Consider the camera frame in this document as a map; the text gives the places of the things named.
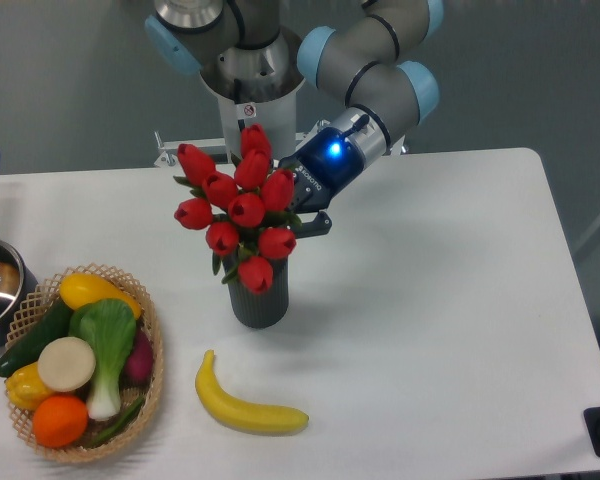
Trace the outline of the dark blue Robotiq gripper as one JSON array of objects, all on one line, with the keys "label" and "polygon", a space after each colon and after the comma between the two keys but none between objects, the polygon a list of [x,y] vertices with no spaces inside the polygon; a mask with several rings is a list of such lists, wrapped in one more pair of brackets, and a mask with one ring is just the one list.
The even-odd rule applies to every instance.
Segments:
[{"label": "dark blue Robotiq gripper", "polygon": [[294,181],[288,209],[294,213],[317,212],[311,221],[294,226],[297,238],[327,235],[332,220],[325,211],[319,210],[327,208],[331,200],[363,172],[363,155],[348,140],[352,133],[352,130],[342,132],[326,127],[293,155],[279,161],[278,167],[290,170]]}]

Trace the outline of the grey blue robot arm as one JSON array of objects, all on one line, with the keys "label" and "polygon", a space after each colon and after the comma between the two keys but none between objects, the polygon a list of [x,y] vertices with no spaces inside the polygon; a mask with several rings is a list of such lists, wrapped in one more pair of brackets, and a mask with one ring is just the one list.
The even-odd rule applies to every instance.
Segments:
[{"label": "grey blue robot arm", "polygon": [[260,124],[293,170],[299,237],[328,233],[332,199],[437,106],[439,87],[407,59],[439,27],[439,1],[364,1],[348,30],[299,36],[277,1],[158,1],[145,30],[162,58],[215,95],[226,154]]}]

